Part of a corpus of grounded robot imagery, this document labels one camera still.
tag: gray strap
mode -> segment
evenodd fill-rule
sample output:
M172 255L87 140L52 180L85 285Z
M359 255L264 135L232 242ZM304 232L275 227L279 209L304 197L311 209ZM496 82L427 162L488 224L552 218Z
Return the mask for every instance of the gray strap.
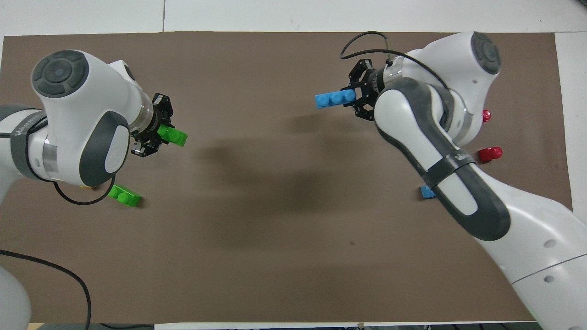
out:
M45 119L44 111L38 111L25 117L20 124L16 125L12 133L10 133L10 151L12 153L12 161L16 168L30 179L41 179L35 172L33 172L29 164L29 131L41 120Z
M30 106L19 105L19 104L10 104L10 105L0 105L0 122L4 120L4 118L17 113L19 111L23 111L26 109L34 109Z
M432 188L448 178L456 170L470 163L475 163L475 160L467 155L466 152L457 149L432 165L422 176L422 179L424 179L426 185Z

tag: white floor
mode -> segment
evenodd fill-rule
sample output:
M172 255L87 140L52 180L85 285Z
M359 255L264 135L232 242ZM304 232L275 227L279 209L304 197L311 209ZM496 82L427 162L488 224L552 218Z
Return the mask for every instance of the white floor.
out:
M0 0L0 37L367 30L555 32L573 209L579 218L587 220L587 171L582 170L587 163L582 142L582 134L587 131L587 115L583 111L587 100L587 7L578 0ZM552 81L545 77L544 83ZM210 326L176 324L157 329ZM215 324L218 327L259 325Z

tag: brown table surface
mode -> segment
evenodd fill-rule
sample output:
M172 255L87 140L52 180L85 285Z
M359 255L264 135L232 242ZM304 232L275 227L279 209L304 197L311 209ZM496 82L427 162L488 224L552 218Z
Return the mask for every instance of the brown table surface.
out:
M80 49L124 59L152 95L171 97L184 148L130 155L117 183L143 196L80 207L21 180L0 207L0 246L80 275L93 322L421 322L530 320L492 259L444 211L372 122L316 110L347 84L338 59L355 33L173 32L14 36L4 41L0 102L41 107L37 61ZM392 48L446 34L391 33ZM465 148L500 146L481 168L571 206L552 33L490 34L502 72L493 118ZM381 48L367 37L350 50ZM384 55L372 55L382 65ZM91 192L69 187L79 199ZM32 322L82 322L77 283L2 258L29 292Z

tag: blue lego brick held by gripper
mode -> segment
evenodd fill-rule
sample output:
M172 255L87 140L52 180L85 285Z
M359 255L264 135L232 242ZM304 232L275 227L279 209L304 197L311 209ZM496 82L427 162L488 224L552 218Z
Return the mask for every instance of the blue lego brick held by gripper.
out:
M430 190L429 186L421 186L420 191L422 192L422 197L426 199L435 198L436 194Z
M354 102L357 99L357 94L352 89L345 89L339 90L338 92L316 95L314 99L316 100L316 109L321 109L323 107Z

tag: green block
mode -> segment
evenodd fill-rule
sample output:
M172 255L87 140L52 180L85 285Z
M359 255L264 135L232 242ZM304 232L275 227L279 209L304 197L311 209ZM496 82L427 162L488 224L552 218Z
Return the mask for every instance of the green block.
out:
M159 134L163 140L175 143L180 147L183 147L187 140L187 134L163 124L157 129L157 134Z
M123 186L118 186L117 184L112 186L112 189L108 192L108 196L115 198L117 201L130 207L135 207L141 200L139 194Z

